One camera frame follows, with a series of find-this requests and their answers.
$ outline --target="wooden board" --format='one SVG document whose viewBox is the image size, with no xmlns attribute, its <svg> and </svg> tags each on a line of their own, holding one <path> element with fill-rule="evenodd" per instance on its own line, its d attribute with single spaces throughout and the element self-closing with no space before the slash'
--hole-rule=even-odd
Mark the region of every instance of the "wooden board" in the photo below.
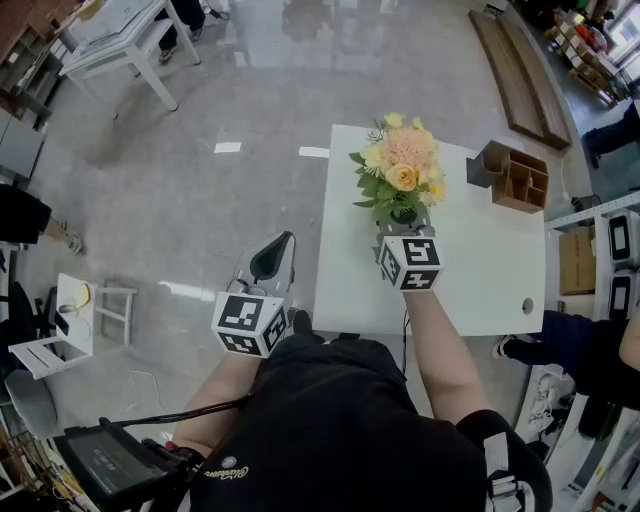
<svg viewBox="0 0 640 512">
<path fill-rule="evenodd" d="M 475 11 L 469 11 L 469 18 L 489 59 L 509 128 L 545 142 L 539 116 L 518 58 L 497 21 Z"/>
<path fill-rule="evenodd" d="M 516 54 L 522 74 L 529 86 L 545 142 L 559 150 L 567 149 L 571 146 L 569 128 L 558 97 L 538 55 L 520 27 L 506 19 L 500 19 L 498 23 Z"/>
</svg>

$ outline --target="cardboard box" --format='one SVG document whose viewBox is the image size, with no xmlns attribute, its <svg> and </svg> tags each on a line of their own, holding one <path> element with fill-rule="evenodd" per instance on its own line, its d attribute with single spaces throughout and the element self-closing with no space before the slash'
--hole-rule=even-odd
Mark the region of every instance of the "cardboard box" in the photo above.
<svg viewBox="0 0 640 512">
<path fill-rule="evenodd" d="M 591 241 L 593 227 L 579 228 L 560 236 L 560 295 L 594 293 L 596 257 Z"/>
</svg>

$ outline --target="table hole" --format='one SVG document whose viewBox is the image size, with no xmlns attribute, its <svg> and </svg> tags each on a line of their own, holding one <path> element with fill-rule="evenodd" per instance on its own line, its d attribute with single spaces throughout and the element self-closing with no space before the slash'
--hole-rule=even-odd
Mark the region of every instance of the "table hole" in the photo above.
<svg viewBox="0 0 640 512">
<path fill-rule="evenodd" d="M 525 315 L 533 313 L 533 301 L 529 297 L 524 299 L 524 302 L 522 303 L 522 312 Z"/>
</svg>

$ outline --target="white floor marking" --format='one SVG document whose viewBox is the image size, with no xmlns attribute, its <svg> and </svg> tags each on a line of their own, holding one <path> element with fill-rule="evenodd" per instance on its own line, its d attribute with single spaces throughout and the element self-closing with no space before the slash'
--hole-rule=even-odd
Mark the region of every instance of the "white floor marking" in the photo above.
<svg viewBox="0 0 640 512">
<path fill-rule="evenodd" d="M 325 148 L 314 148 L 311 146 L 300 146 L 300 156 L 315 156 L 317 158 L 329 158 L 329 150 Z"/>
<path fill-rule="evenodd" d="M 242 146 L 241 142 L 218 142 L 216 144 L 216 149 L 213 150 L 214 153 L 238 153 L 240 151 L 240 147 Z"/>
</svg>

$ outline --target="black pants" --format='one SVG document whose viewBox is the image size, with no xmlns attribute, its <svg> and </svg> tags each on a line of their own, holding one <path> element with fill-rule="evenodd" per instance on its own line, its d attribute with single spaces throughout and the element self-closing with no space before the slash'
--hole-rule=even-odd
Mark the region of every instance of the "black pants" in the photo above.
<svg viewBox="0 0 640 512">
<path fill-rule="evenodd" d="M 589 151 L 596 155 L 611 153 L 639 138 L 640 117 L 633 102 L 620 121 L 604 128 L 596 128 L 585 135 Z"/>
<path fill-rule="evenodd" d="M 524 364 L 559 364 L 576 380 L 593 342 L 593 321 L 580 315 L 545 311 L 542 331 L 530 336 L 538 343 L 509 340 L 504 344 L 504 354 Z"/>
<path fill-rule="evenodd" d="M 176 13 L 178 13 L 178 17 L 180 21 L 185 25 L 189 25 L 189 28 L 193 30 L 198 30 L 202 28 L 204 25 L 204 12 L 202 7 L 200 7 L 200 2 L 198 0 L 171 0 L 173 7 L 176 9 Z M 155 21 L 166 20 L 169 17 L 167 11 L 164 9 L 158 14 L 155 18 Z M 178 32 L 175 27 L 171 27 L 162 39 L 160 39 L 160 49 L 161 50 L 170 50 L 174 46 L 178 44 Z"/>
</svg>

